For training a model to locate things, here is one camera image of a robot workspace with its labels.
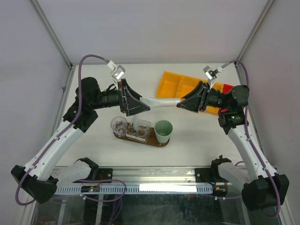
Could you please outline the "white toothpaste tube black cap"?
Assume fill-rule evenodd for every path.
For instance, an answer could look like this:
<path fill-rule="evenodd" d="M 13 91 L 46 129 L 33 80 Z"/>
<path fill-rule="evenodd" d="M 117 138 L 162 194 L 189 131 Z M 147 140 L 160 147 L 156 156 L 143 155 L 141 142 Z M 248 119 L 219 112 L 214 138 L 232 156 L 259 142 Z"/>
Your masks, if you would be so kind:
<path fill-rule="evenodd" d="M 140 129 L 140 125 L 139 125 L 139 119 L 138 119 L 138 117 L 136 115 L 133 117 L 133 121 L 132 122 L 133 122 L 133 128 L 134 128 L 134 130 L 138 131 Z"/>

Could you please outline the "clear glass tumbler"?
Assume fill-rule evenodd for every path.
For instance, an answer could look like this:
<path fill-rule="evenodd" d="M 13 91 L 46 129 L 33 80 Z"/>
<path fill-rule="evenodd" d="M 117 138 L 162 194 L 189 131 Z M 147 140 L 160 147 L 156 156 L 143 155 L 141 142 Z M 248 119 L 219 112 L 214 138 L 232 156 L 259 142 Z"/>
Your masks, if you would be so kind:
<path fill-rule="evenodd" d="M 115 135 L 123 137 L 127 133 L 128 122 L 124 117 L 115 117 L 111 121 L 111 128 Z"/>

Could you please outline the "clear glass holder block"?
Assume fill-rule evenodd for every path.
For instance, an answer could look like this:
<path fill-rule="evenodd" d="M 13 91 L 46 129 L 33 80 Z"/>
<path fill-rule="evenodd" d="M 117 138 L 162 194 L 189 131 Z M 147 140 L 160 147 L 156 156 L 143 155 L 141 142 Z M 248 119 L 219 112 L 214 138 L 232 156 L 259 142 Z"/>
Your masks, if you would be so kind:
<path fill-rule="evenodd" d="M 139 125 L 140 129 L 138 131 L 135 131 L 133 128 L 133 122 L 129 123 L 126 137 L 134 141 L 146 143 L 150 136 L 152 124 L 150 121 L 139 119 Z"/>

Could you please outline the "green plastic cup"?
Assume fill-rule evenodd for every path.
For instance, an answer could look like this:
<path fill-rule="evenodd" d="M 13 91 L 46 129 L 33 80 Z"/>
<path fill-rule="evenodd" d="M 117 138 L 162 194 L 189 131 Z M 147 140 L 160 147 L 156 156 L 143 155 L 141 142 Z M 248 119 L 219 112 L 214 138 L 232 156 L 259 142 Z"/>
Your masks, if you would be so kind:
<path fill-rule="evenodd" d="M 157 141 L 160 144 L 165 144 L 169 141 L 173 131 L 173 125 L 167 120 L 160 120 L 154 126 Z"/>

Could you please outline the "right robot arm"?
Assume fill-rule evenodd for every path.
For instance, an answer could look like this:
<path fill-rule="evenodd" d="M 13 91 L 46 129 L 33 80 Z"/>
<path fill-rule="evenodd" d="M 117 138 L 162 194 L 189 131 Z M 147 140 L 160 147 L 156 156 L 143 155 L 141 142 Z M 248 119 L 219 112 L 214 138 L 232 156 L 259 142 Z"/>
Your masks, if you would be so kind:
<path fill-rule="evenodd" d="M 234 185 L 248 210 L 279 208 L 284 203 L 289 180 L 286 175 L 278 174 L 268 162 L 250 133 L 248 98 L 249 87 L 246 85 L 234 86 L 224 94 L 199 82 L 179 101 L 177 107 L 195 113 L 205 111 L 207 106 L 220 108 L 219 125 L 236 146 L 247 172 L 237 168 L 229 159 L 219 158 L 211 162 L 211 179 L 225 179 Z"/>

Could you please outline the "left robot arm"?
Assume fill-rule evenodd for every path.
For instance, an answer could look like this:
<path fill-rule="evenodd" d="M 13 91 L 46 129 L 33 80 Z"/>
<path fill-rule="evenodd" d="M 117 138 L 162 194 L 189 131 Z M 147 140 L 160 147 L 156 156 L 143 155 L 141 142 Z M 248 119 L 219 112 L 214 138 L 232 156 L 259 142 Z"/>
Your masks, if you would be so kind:
<path fill-rule="evenodd" d="M 61 172 L 53 169 L 71 145 L 98 118 L 97 109 L 118 106 L 127 116 L 150 110 L 150 106 L 142 102 L 142 96 L 132 90 L 125 79 L 118 85 L 118 90 L 101 91 L 93 77 L 80 81 L 75 102 L 63 116 L 63 121 L 51 139 L 31 161 L 24 166 L 15 165 L 11 170 L 18 183 L 17 190 L 23 189 L 35 201 L 43 204 L 62 186 L 84 179 L 93 182 L 98 178 L 99 166 L 87 157 L 77 160 Z"/>

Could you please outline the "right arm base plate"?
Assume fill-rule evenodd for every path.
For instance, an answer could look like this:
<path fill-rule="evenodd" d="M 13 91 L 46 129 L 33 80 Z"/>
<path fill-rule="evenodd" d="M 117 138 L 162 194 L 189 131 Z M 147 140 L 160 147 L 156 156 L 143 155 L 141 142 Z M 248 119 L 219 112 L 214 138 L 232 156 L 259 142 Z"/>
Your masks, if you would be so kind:
<path fill-rule="evenodd" d="M 195 168 L 194 172 L 195 172 L 195 182 L 196 183 L 206 182 L 211 185 L 216 185 L 216 183 L 224 183 L 225 182 L 225 179 L 212 175 L 210 172 L 210 168 L 208 168 L 208 167 Z"/>

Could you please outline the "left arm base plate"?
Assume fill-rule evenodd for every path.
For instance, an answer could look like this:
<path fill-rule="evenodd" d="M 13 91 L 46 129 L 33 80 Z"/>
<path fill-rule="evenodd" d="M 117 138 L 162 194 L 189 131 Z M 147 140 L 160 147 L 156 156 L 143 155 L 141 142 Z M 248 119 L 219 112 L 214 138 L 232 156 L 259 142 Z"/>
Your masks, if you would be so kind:
<path fill-rule="evenodd" d="M 87 178 L 80 179 L 78 182 L 97 182 L 105 180 L 104 183 L 111 183 L 113 178 L 113 169 L 100 167 L 98 169 L 92 169 Z"/>

